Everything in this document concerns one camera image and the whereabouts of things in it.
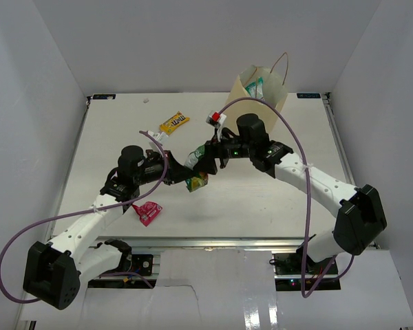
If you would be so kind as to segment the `green Skittles packet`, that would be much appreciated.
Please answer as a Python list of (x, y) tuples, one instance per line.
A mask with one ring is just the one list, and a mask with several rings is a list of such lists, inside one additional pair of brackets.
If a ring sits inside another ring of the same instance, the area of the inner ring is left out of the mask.
[(194, 167), (199, 163), (199, 161), (204, 157), (205, 148), (204, 145), (199, 146), (196, 150), (192, 151), (185, 163), (184, 167), (193, 171), (193, 174), (190, 178), (185, 180), (187, 189), (190, 193), (205, 187), (208, 184), (209, 176), (207, 173), (195, 170)]

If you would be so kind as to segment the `pink candy packet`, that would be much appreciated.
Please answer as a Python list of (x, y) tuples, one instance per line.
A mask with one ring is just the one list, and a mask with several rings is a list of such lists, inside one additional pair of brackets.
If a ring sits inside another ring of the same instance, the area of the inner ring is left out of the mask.
[(147, 201), (141, 206), (133, 205), (141, 224), (147, 227), (162, 211), (162, 206), (153, 201)]

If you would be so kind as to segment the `teal candy bag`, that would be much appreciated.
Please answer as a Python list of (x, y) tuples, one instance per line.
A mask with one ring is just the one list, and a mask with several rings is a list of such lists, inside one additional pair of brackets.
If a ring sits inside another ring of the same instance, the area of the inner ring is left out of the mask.
[(245, 90), (250, 97), (263, 100), (263, 84), (264, 79), (262, 77), (258, 77), (253, 82), (247, 84), (247, 86), (245, 86)]

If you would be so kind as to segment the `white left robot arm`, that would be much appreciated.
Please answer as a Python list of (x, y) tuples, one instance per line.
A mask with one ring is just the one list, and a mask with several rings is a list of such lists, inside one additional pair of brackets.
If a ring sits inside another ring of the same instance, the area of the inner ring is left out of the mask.
[(193, 177), (193, 168), (190, 163), (178, 163), (170, 151), (126, 146), (89, 212), (47, 243), (37, 241), (29, 249), (23, 290), (59, 310), (68, 307), (81, 286), (79, 261), (99, 235), (126, 213), (138, 198), (140, 186), (177, 184)]

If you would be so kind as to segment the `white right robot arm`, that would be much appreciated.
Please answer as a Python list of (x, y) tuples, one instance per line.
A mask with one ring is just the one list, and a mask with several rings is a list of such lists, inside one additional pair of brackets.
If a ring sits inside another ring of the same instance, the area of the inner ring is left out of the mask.
[(297, 249), (297, 265), (303, 273), (315, 273), (323, 260), (342, 252), (360, 255), (386, 229), (376, 188), (368, 184), (359, 188), (305, 165), (292, 148), (269, 138), (264, 122), (254, 113), (237, 119), (237, 133), (222, 128), (222, 118), (218, 113), (208, 118), (207, 122), (215, 126), (214, 136), (190, 153), (184, 165), (214, 175), (230, 159), (248, 158), (257, 170), (310, 193), (335, 217), (335, 223)]

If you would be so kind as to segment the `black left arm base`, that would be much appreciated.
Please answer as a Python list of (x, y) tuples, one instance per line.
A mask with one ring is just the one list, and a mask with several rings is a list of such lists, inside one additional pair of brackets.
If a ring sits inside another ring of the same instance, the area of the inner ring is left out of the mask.
[(152, 275), (152, 254), (134, 254), (131, 246), (121, 240), (109, 239), (104, 244), (116, 248), (121, 253), (121, 258), (118, 267), (104, 272), (102, 277), (124, 276), (125, 283), (141, 281), (153, 289), (153, 285), (146, 279), (146, 276)]

